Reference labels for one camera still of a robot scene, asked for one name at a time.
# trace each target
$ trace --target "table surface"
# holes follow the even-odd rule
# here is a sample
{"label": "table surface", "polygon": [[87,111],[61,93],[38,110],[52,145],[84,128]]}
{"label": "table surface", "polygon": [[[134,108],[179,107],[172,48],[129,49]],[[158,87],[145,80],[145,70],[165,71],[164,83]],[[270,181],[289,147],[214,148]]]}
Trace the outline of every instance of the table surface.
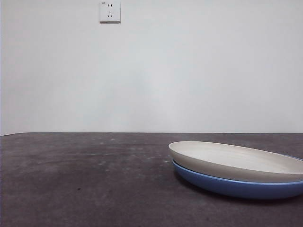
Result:
{"label": "table surface", "polygon": [[303,158],[303,134],[21,133],[1,136],[4,227],[299,227],[303,195],[237,199],[195,187],[168,144],[209,141]]}

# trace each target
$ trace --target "electrical outlet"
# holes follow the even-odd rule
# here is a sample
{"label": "electrical outlet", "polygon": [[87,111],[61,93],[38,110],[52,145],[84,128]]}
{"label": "electrical outlet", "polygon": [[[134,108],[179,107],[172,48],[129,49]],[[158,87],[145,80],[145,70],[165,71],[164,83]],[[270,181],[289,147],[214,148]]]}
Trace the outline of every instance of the electrical outlet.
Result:
{"label": "electrical outlet", "polygon": [[100,23],[121,22],[121,1],[104,0],[99,3]]}

